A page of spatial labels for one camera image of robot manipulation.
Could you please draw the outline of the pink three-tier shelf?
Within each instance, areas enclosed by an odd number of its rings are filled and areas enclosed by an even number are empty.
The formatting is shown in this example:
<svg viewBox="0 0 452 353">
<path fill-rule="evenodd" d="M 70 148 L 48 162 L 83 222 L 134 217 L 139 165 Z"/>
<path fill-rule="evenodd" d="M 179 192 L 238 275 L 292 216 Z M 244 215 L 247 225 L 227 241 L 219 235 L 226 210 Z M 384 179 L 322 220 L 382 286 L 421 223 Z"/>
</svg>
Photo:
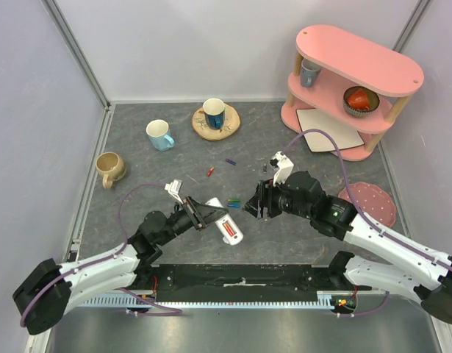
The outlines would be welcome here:
<svg viewBox="0 0 452 353">
<path fill-rule="evenodd" d="M 325 113 L 337 126 L 358 132 L 363 144 L 343 149 L 347 161 L 373 153 L 424 81 L 422 68 L 412 58 L 336 26 L 302 29 L 295 47 L 281 119 L 301 132 L 299 113 Z"/>
</svg>

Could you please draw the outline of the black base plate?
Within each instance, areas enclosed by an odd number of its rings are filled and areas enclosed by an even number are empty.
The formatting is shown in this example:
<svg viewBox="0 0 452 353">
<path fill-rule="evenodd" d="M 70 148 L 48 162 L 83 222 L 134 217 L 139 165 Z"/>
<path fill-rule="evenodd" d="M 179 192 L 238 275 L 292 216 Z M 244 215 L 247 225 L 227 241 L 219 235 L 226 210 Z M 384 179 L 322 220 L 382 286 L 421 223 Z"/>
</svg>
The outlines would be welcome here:
<svg viewBox="0 0 452 353">
<path fill-rule="evenodd" d="M 353 292 L 342 274 L 311 265 L 153 265 L 129 286 L 159 302 L 313 302 L 318 291 Z"/>
</svg>

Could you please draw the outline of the pink dotted plate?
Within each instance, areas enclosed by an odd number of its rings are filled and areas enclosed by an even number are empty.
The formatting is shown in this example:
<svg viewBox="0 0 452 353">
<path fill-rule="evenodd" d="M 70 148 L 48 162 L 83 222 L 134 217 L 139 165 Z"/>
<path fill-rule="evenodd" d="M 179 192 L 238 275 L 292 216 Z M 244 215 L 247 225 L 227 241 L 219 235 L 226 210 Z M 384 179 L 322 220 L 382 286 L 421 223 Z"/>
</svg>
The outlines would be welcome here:
<svg viewBox="0 0 452 353">
<path fill-rule="evenodd" d="M 379 186 L 356 182 L 350 184 L 350 191 L 362 211 L 386 227 L 391 227 L 395 223 L 397 215 L 395 203 L 390 195 Z"/>
</svg>

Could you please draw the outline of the grey-blue mug on shelf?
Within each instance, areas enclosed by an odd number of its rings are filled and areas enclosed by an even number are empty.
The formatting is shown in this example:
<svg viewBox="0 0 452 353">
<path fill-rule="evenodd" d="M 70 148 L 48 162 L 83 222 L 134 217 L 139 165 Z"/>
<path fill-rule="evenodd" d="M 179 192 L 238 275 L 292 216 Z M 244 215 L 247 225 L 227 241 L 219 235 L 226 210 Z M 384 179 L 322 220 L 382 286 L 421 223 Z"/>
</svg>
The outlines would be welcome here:
<svg viewBox="0 0 452 353">
<path fill-rule="evenodd" d="M 302 87 L 310 88 L 315 84 L 315 81 L 320 73 L 321 66 L 308 60 L 301 61 L 300 83 Z"/>
</svg>

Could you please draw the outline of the red cup in bowl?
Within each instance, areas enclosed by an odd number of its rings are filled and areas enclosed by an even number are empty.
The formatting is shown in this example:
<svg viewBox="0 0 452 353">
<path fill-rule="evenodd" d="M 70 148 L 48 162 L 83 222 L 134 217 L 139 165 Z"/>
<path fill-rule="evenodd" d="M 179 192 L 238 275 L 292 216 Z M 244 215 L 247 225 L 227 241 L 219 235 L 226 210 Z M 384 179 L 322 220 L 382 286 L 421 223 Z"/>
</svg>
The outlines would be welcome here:
<svg viewBox="0 0 452 353">
<path fill-rule="evenodd" d="M 369 110 L 370 101 L 366 92 L 362 88 L 357 88 L 347 98 L 347 103 L 350 107 L 356 110 Z"/>
</svg>

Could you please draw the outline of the light blue mug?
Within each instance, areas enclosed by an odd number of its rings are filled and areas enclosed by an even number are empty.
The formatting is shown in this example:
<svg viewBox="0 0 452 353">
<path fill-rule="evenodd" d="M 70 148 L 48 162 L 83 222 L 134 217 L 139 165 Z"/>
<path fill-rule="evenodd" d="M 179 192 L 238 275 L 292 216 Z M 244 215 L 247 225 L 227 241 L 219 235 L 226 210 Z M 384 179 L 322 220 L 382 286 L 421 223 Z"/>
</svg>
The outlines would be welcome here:
<svg viewBox="0 0 452 353">
<path fill-rule="evenodd" d="M 175 146 L 167 121 L 162 119 L 150 121 L 146 126 L 146 134 L 158 151 L 167 151 Z"/>
</svg>

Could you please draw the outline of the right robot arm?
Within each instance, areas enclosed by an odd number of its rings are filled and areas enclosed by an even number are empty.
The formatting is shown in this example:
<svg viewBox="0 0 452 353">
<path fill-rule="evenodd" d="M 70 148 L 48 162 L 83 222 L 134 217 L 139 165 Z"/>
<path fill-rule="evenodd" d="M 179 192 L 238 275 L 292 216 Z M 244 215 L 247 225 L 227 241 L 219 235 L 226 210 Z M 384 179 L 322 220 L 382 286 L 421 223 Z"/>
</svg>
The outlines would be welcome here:
<svg viewBox="0 0 452 353">
<path fill-rule="evenodd" d="M 372 263 L 340 252 L 327 271 L 330 286 L 352 284 L 385 290 L 418 303 L 428 314 L 452 324 L 452 254 L 431 249 L 393 231 L 352 203 L 327 194 L 306 171 L 285 182 L 258 183 L 244 209 L 256 218 L 288 213 L 309 220 L 320 234 L 366 249 L 386 260 Z"/>
</svg>

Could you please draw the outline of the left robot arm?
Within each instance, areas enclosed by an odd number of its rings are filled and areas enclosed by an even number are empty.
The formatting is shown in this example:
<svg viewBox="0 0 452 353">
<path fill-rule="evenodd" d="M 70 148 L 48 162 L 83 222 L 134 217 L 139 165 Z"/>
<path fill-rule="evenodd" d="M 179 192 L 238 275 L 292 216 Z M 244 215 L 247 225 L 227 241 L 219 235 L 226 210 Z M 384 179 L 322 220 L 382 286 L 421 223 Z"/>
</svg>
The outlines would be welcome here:
<svg viewBox="0 0 452 353">
<path fill-rule="evenodd" d="M 227 243 L 241 240 L 241 231 L 216 198 L 202 204 L 187 197 L 169 216 L 149 212 L 136 233 L 114 249 L 71 263 L 58 264 L 52 258 L 40 262 L 12 295 L 20 325 L 37 335 L 94 296 L 130 285 L 146 288 L 162 246 L 191 228 L 201 231 L 212 224 Z"/>
</svg>

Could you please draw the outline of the dark blue mug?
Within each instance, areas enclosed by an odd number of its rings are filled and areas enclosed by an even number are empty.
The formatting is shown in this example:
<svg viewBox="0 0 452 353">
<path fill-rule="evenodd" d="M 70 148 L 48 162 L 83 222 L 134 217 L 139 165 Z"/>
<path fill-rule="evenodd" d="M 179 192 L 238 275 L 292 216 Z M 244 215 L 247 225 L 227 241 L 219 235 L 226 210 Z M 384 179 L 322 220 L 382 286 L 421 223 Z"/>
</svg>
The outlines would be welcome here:
<svg viewBox="0 0 452 353">
<path fill-rule="evenodd" d="M 211 98 L 203 103 L 203 111 L 207 125 L 211 129 L 219 130 L 223 126 L 225 116 L 225 104 L 222 100 Z"/>
</svg>

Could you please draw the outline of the white square plate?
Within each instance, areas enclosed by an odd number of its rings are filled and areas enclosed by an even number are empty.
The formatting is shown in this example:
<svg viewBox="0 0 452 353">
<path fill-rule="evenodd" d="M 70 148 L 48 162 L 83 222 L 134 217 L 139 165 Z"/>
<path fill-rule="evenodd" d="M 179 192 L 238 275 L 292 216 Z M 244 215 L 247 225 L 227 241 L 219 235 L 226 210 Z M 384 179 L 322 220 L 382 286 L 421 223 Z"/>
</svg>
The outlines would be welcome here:
<svg viewBox="0 0 452 353">
<path fill-rule="evenodd" d="M 364 145 L 360 134 L 343 122 L 317 109 L 296 110 L 302 130 L 319 129 L 330 135 L 339 149 L 351 149 Z M 312 152 L 336 151 L 331 141 L 319 132 L 308 132 L 304 139 Z"/>
</svg>

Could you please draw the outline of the beige mug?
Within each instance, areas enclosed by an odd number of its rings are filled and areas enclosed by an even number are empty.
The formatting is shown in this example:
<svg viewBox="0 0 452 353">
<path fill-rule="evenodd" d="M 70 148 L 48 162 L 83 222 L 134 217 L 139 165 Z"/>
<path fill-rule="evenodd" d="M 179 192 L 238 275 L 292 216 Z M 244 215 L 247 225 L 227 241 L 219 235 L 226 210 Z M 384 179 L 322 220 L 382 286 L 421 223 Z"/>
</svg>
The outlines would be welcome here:
<svg viewBox="0 0 452 353">
<path fill-rule="evenodd" d="M 112 151 L 104 152 L 96 160 L 96 170 L 102 178 L 102 186 L 109 190 L 114 182 L 121 180 L 126 173 L 123 158 Z"/>
</svg>

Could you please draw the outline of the dark patterned bowl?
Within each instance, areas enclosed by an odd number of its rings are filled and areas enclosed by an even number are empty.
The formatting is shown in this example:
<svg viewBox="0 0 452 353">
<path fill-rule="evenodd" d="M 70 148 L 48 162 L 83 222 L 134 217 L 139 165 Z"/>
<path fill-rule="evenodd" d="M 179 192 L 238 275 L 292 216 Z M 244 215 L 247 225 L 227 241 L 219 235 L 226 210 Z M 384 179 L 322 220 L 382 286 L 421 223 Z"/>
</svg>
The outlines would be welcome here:
<svg viewBox="0 0 452 353">
<path fill-rule="evenodd" d="M 380 105 L 378 94 L 362 86 L 348 88 L 343 94 L 342 101 L 347 114 L 356 118 L 374 113 Z"/>
</svg>

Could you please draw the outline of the white remote control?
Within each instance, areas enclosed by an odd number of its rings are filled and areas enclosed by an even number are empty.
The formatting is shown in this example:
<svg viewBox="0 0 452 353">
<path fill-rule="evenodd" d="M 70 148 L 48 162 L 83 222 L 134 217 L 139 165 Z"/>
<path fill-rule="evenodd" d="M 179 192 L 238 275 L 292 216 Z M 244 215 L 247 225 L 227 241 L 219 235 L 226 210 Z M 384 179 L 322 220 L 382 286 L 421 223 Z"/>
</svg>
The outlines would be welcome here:
<svg viewBox="0 0 452 353">
<path fill-rule="evenodd" d="M 243 233 L 228 213 L 215 221 L 215 225 L 222 234 L 224 243 L 235 246 L 243 240 Z"/>
</svg>

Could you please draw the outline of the beige floral plate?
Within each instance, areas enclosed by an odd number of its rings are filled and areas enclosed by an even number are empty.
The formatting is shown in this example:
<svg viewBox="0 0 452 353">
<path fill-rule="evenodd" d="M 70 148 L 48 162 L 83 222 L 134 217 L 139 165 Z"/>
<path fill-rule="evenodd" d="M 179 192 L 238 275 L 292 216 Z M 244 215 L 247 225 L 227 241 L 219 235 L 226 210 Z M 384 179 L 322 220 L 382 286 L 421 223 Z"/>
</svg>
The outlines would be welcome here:
<svg viewBox="0 0 452 353">
<path fill-rule="evenodd" d="M 237 110 L 228 103 L 225 103 L 225 113 L 223 114 L 223 124 L 220 129 L 213 129 L 208 123 L 219 122 L 220 118 L 209 118 L 204 114 L 204 110 L 198 108 L 192 117 L 193 130 L 203 139 L 210 141 L 223 140 L 233 135 L 241 124 Z"/>
</svg>

